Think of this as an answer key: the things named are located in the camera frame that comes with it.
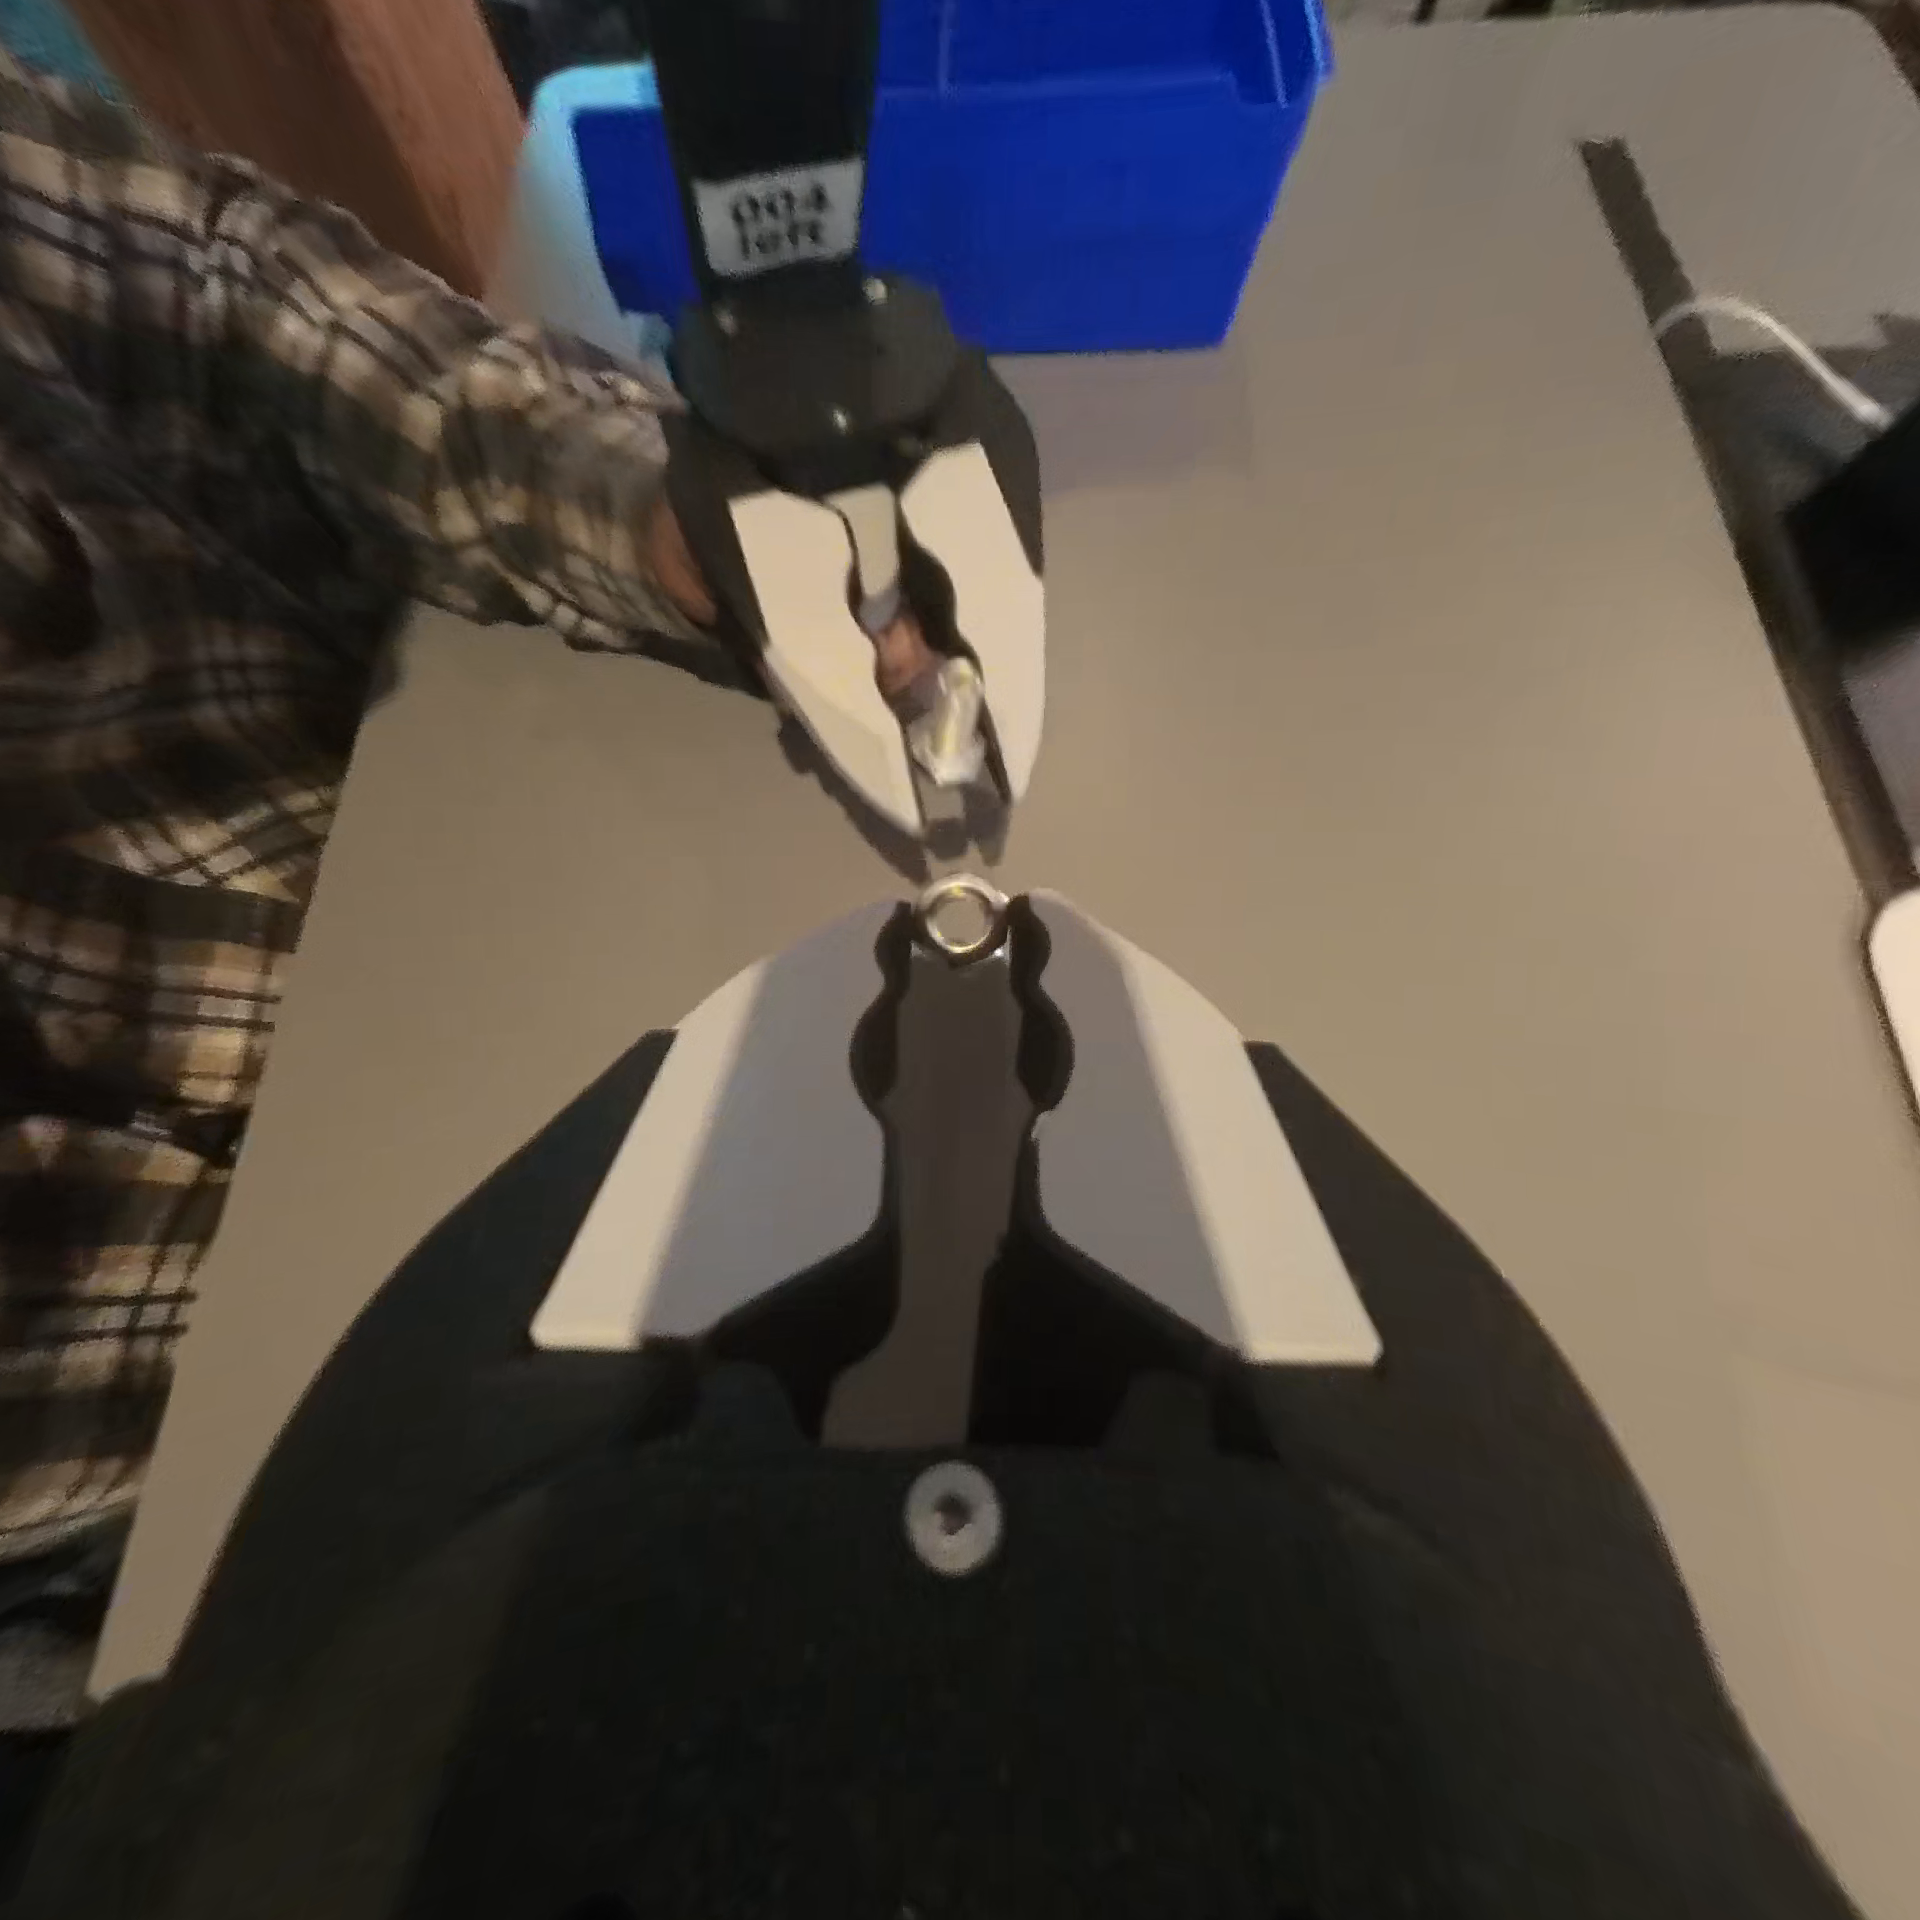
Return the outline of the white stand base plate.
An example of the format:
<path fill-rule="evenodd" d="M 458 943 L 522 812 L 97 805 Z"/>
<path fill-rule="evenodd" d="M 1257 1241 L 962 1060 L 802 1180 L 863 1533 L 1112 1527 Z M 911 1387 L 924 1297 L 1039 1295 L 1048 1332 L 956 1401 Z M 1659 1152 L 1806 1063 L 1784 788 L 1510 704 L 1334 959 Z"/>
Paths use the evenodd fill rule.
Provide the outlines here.
<path fill-rule="evenodd" d="M 1865 931 L 1864 955 L 1912 1108 L 1919 1110 L 1919 886 L 1884 903 Z"/>

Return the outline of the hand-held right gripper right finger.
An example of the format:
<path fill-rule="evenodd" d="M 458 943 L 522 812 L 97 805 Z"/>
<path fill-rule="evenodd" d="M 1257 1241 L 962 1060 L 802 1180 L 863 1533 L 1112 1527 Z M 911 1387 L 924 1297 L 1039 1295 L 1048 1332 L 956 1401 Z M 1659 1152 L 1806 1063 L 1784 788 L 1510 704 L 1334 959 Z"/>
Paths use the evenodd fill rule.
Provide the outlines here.
<path fill-rule="evenodd" d="M 1028 1124 L 998 1348 L 1039 1365 L 1376 1365 L 1384 1336 L 1240 1029 L 1051 891 L 1007 904 Z"/>

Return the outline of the operator arm plaid sleeve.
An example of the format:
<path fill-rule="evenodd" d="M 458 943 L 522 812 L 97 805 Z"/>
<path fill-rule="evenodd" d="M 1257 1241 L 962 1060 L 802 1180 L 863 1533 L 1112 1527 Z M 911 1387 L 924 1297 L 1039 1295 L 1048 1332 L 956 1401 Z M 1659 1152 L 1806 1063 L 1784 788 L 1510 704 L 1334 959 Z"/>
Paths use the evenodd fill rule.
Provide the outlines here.
<path fill-rule="evenodd" d="M 4 1561 L 121 1519 L 400 623 L 4 670 Z"/>

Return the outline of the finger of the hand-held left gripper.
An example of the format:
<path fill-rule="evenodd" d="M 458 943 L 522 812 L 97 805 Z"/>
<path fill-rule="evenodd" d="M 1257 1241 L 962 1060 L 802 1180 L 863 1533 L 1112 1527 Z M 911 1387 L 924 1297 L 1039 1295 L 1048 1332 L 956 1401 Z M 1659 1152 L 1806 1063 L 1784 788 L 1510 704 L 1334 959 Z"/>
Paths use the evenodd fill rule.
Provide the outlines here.
<path fill-rule="evenodd" d="M 730 513 L 780 704 L 873 819 L 921 841 L 905 733 L 880 696 L 873 639 L 854 611 L 856 544 L 843 517 L 777 489 L 732 499 Z"/>
<path fill-rule="evenodd" d="M 1048 712 L 1044 587 L 985 448 L 940 448 L 902 491 L 907 541 L 951 596 L 951 636 L 974 657 L 1007 806 L 1032 787 Z"/>

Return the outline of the person's left forearm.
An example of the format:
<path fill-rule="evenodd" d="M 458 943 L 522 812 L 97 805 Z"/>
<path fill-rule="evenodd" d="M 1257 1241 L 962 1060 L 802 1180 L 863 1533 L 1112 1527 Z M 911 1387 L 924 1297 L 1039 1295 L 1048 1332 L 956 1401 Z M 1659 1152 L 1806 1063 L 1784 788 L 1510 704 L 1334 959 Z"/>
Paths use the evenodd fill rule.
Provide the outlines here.
<path fill-rule="evenodd" d="M 264 449 L 268 499 L 371 537 L 408 596 L 755 688 L 722 615 L 687 623 L 641 555 L 687 414 L 662 373 L 510 324 L 343 208 L 12 62 L 4 313 L 65 432 Z"/>

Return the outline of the person's left hand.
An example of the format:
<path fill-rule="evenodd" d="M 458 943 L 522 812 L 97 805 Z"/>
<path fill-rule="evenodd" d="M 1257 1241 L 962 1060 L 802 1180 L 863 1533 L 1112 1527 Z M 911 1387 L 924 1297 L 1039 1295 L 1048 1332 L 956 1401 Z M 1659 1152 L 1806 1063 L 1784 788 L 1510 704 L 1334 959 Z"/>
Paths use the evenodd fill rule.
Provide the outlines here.
<path fill-rule="evenodd" d="M 641 519 L 641 555 L 664 603 L 708 633 L 718 621 L 718 603 L 665 491 L 657 493 Z"/>

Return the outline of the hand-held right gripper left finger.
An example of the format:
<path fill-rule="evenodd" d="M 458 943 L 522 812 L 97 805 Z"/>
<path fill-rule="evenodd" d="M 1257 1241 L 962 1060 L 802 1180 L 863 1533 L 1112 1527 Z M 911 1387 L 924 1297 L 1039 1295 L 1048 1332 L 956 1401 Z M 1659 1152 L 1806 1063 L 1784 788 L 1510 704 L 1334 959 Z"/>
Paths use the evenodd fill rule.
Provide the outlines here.
<path fill-rule="evenodd" d="M 854 1041 L 896 912 L 870 903 L 811 931 L 679 1021 L 536 1311 L 538 1348 L 706 1336 L 875 1224 L 884 1141 Z"/>

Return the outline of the brown wooden desk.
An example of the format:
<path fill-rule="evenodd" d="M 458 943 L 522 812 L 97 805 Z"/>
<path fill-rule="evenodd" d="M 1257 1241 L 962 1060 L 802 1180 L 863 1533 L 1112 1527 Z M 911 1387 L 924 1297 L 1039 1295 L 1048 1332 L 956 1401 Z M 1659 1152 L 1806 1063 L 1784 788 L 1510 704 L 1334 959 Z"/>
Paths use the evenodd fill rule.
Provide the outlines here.
<path fill-rule="evenodd" d="M 478 5 L 79 3 L 71 11 L 159 126 L 345 208 L 458 292 L 484 292 L 523 129 Z"/>

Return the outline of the silver hex nut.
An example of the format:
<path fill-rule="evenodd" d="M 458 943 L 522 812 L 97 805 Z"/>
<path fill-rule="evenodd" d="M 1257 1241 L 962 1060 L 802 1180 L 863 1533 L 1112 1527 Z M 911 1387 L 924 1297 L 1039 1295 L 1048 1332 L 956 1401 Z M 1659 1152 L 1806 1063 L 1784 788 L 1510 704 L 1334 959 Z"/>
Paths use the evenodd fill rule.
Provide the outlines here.
<path fill-rule="evenodd" d="M 1002 948 L 1008 908 L 1008 895 L 991 879 L 948 872 L 915 900 L 915 935 L 928 952 L 969 966 Z"/>

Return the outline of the black cube charger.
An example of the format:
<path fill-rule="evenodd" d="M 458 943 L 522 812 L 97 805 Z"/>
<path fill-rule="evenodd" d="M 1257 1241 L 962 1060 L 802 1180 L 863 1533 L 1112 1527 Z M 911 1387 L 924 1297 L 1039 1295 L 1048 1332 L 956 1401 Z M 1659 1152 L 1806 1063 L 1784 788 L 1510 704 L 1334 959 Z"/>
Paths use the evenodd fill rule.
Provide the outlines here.
<path fill-rule="evenodd" d="M 1896 328 L 1854 374 L 1887 414 L 1850 419 L 1820 390 L 1769 423 L 1792 555 L 1823 625 L 1852 656 L 1915 636 L 1919 621 L 1919 358 Z"/>

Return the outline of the blue plastic storage bin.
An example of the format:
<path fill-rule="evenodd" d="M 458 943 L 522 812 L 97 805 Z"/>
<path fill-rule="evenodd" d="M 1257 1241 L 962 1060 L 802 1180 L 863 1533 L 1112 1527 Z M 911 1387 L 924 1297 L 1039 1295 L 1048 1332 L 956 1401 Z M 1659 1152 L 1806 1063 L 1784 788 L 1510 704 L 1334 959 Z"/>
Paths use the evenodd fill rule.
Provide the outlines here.
<path fill-rule="evenodd" d="M 1315 3 L 883 5 L 863 253 L 998 353 L 1216 348 L 1330 71 Z M 662 352 L 695 256 L 651 63 L 546 73 L 510 246 L 536 313 Z"/>

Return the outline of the silver hex bolt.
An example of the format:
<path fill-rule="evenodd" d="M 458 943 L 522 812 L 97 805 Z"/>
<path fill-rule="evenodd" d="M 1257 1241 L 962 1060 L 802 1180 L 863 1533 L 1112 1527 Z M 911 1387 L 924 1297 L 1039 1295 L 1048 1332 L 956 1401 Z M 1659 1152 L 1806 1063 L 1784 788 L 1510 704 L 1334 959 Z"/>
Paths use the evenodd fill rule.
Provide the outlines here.
<path fill-rule="evenodd" d="M 880 696 L 899 719 L 907 757 L 938 787 L 988 772 L 985 686 L 969 656 L 944 654 L 911 612 L 873 638 Z"/>

